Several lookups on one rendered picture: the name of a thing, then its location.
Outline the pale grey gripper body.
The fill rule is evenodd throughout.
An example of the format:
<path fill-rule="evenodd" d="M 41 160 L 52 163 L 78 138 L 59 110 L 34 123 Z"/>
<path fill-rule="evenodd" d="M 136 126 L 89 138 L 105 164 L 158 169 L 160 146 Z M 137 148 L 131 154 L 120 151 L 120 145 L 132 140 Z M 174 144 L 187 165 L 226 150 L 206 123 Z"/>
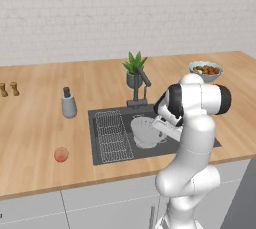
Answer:
<path fill-rule="evenodd" d="M 158 115 L 152 122 L 152 127 L 158 131 L 166 134 L 170 138 L 180 141 L 182 126 L 178 126 L 179 120 L 173 116 L 170 121 L 165 120 L 162 116 Z"/>

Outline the white colander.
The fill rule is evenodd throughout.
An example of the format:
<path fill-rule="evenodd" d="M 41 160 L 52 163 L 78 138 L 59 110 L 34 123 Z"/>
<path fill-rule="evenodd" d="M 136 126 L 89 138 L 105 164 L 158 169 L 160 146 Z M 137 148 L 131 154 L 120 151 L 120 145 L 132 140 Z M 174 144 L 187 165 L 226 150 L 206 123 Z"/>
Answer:
<path fill-rule="evenodd" d="M 139 148 L 151 149 L 158 143 L 165 143 L 167 135 L 152 126 L 154 119 L 145 116 L 134 116 L 130 126 L 134 141 Z"/>

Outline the dark grey sink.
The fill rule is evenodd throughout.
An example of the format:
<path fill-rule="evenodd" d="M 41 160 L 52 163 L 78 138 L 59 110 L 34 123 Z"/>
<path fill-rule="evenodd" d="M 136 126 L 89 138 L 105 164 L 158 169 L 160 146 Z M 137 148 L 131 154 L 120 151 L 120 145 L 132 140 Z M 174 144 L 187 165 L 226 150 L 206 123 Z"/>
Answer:
<path fill-rule="evenodd" d="M 92 156 L 93 156 L 94 165 L 107 164 L 101 161 L 98 136 L 97 136 L 97 128 L 95 123 L 95 114 L 97 112 L 115 111 L 115 110 L 119 110 L 121 113 L 123 123 L 126 129 L 126 133 L 131 145 L 131 149 L 133 151 L 133 155 L 134 155 L 133 159 L 148 158 L 148 157 L 161 156 L 161 155 L 167 155 L 167 154 L 175 154 L 177 152 L 179 147 L 179 142 L 170 138 L 169 136 L 167 136 L 165 143 L 158 143 L 156 147 L 151 149 L 142 149 L 136 145 L 130 123 L 134 116 L 145 116 L 145 117 L 150 117 L 154 119 L 156 117 L 156 114 L 153 111 L 152 104 L 147 106 L 142 106 L 138 109 L 134 109 L 131 107 L 116 107 L 116 108 L 108 108 L 108 109 L 101 109 L 101 110 L 89 110 L 88 118 L 89 118 L 91 147 L 92 147 Z"/>

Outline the dark grey faucet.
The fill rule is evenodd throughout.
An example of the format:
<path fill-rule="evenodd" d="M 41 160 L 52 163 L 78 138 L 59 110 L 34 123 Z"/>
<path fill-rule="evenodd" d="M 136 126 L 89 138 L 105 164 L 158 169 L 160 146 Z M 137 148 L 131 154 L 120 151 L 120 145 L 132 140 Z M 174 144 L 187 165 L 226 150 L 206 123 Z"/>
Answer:
<path fill-rule="evenodd" d="M 126 83 L 127 85 L 133 89 L 133 99 L 127 101 L 128 107 L 135 107 L 135 106 L 146 106 L 148 104 L 147 98 L 143 97 L 140 99 L 138 97 L 138 90 L 142 83 L 145 83 L 144 92 L 147 92 L 147 88 L 151 86 L 151 82 L 148 79 L 147 75 L 143 71 L 141 67 L 138 67 L 135 70 L 135 74 L 127 73 L 126 76 Z"/>

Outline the peach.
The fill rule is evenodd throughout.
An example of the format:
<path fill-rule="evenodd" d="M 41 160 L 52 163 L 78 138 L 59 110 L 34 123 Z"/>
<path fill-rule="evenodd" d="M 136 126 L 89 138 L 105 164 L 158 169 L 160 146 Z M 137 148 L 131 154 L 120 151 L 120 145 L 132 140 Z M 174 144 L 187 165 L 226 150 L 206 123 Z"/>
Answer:
<path fill-rule="evenodd" d="M 64 147 L 59 147 L 54 152 L 54 158 L 57 162 L 65 162 L 69 157 L 69 152 Z"/>

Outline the grey bowl of fruit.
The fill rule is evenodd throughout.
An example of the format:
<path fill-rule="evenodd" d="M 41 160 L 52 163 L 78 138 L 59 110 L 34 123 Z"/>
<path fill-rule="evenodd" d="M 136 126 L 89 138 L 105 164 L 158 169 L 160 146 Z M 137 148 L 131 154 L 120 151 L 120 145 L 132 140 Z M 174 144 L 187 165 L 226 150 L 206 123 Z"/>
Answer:
<path fill-rule="evenodd" d="M 199 75 L 205 82 L 213 82 L 224 71 L 220 65 L 209 61 L 190 62 L 188 68 L 191 73 Z"/>

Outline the green plant in grey pot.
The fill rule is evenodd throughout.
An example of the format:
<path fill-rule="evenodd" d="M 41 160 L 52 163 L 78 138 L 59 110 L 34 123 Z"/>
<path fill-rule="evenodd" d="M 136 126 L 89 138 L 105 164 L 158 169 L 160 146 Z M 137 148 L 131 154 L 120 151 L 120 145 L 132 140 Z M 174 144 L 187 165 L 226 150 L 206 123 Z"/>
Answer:
<path fill-rule="evenodd" d="M 126 83 L 130 88 L 134 87 L 135 71 L 138 67 L 144 68 L 144 63 L 147 58 L 141 56 L 141 52 L 138 52 L 136 56 L 133 56 L 131 52 L 128 52 L 129 61 L 124 62 L 123 66 L 127 70 Z"/>

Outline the pale grey cupboard door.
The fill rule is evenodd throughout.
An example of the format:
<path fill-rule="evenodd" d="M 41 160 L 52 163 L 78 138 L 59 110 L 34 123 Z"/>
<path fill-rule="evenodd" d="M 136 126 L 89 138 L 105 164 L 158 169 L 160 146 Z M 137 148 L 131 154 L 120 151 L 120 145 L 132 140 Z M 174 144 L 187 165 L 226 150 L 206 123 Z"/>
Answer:
<path fill-rule="evenodd" d="M 250 160 L 216 165 L 221 177 L 220 186 L 197 206 L 195 218 L 203 229 L 220 229 Z"/>
<path fill-rule="evenodd" d="M 158 219 L 160 196 L 67 212 L 70 229 L 150 229 L 151 207 Z"/>
<path fill-rule="evenodd" d="M 69 229 L 64 214 L 0 223 L 0 229 Z"/>

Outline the pale grey drawer front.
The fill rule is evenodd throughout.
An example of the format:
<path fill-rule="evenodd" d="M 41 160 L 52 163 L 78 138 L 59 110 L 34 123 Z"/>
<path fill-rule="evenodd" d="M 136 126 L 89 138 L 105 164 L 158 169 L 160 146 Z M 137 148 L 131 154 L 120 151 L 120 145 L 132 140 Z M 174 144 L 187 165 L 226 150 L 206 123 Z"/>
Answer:
<path fill-rule="evenodd" d="M 129 186 L 127 183 L 124 185 L 114 183 L 63 190 L 62 195 L 66 210 L 71 212 L 109 204 L 142 200 L 147 197 L 155 197 L 156 193 L 147 189 L 139 190 L 136 187 Z"/>
<path fill-rule="evenodd" d="M 63 212 L 59 191 L 0 201 L 0 224 Z"/>

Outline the grey bottle with black cap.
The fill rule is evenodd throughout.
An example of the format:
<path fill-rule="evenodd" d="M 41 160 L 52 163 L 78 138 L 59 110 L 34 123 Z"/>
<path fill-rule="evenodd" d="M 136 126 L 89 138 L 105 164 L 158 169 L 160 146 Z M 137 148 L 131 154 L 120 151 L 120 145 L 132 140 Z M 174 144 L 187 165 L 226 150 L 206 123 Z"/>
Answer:
<path fill-rule="evenodd" d="M 77 115 L 76 101 L 69 87 L 63 88 L 62 114 L 67 119 L 74 118 Z"/>

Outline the dark grey side panel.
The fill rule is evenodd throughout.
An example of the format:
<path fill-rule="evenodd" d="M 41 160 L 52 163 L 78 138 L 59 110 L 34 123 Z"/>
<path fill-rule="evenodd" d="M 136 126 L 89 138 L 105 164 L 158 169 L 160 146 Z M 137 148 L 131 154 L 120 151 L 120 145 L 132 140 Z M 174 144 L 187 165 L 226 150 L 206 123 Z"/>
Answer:
<path fill-rule="evenodd" d="M 230 229 L 256 229 L 256 159 L 247 167 L 230 214 Z"/>

